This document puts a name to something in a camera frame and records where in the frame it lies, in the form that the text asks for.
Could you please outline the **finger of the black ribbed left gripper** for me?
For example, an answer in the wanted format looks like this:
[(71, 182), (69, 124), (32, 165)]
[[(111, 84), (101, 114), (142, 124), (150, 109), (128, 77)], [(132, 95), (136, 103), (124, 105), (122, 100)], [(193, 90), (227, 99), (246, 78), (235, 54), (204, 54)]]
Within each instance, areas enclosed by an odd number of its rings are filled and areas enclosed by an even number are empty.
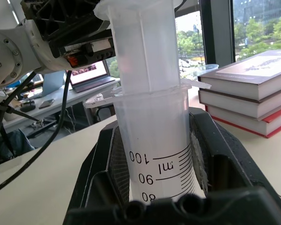
[(97, 18), (98, 0), (22, 0), (25, 27), (45, 42), (87, 42), (109, 38), (109, 24)]

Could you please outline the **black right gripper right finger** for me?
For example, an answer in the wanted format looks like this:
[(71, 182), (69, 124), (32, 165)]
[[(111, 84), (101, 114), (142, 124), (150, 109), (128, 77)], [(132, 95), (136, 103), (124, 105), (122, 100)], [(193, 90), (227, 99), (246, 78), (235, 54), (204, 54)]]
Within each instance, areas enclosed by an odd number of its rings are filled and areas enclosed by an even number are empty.
[(278, 194), (241, 142), (200, 108), (189, 108), (190, 141), (196, 179), (205, 194), (264, 187)]

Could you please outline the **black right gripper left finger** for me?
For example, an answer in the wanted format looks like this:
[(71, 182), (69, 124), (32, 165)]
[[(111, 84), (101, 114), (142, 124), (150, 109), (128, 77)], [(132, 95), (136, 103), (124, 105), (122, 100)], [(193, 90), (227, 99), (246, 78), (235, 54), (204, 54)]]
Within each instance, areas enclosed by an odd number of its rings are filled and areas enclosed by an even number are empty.
[(124, 206), (129, 202), (130, 176), (118, 125), (107, 125), (86, 157), (71, 197), (71, 208)]

